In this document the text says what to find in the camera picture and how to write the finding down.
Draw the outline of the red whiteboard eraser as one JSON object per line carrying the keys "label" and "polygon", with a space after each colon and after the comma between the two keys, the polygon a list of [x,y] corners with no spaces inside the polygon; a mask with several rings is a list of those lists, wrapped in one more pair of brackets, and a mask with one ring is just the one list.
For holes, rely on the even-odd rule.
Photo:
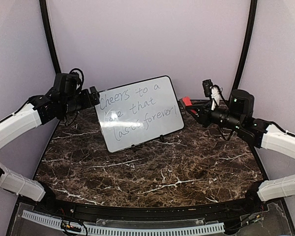
{"label": "red whiteboard eraser", "polygon": [[180,103],[186,112],[188,112],[191,115],[197,115],[197,112],[190,108],[192,107],[192,103],[188,96],[181,98]]}

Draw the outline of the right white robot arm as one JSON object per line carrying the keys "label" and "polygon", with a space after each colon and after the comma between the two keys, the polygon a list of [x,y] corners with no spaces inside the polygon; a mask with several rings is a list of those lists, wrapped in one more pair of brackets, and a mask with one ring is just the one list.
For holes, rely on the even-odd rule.
{"label": "right white robot arm", "polygon": [[[216,124],[235,132],[248,145],[272,150],[295,159],[295,134],[273,121],[253,117],[254,96],[235,89],[231,92],[227,108],[218,104],[222,97],[218,88],[212,88],[211,99],[205,104],[191,103],[189,97],[181,99],[183,108],[203,127]],[[295,174],[274,180],[253,183],[241,203],[245,213],[252,213],[260,202],[295,195]]]}

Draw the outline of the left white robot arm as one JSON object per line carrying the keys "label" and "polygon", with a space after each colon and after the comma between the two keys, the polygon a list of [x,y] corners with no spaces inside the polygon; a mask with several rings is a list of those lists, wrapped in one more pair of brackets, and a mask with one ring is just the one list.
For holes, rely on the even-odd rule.
{"label": "left white robot arm", "polygon": [[[24,133],[68,114],[77,113],[100,103],[95,87],[83,89],[84,74],[74,68],[69,73],[58,73],[53,86],[44,95],[30,97],[17,111],[0,120],[0,150]],[[0,163],[0,188],[15,195],[27,197],[48,214],[59,211],[59,202],[53,191],[43,183],[31,180]]]}

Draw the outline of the white whiteboard with black frame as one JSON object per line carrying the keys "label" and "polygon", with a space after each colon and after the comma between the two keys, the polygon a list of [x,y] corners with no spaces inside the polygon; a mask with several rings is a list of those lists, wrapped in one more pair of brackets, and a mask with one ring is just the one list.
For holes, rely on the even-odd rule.
{"label": "white whiteboard with black frame", "polygon": [[110,153],[164,137],[184,127],[169,76],[104,90],[95,108]]}

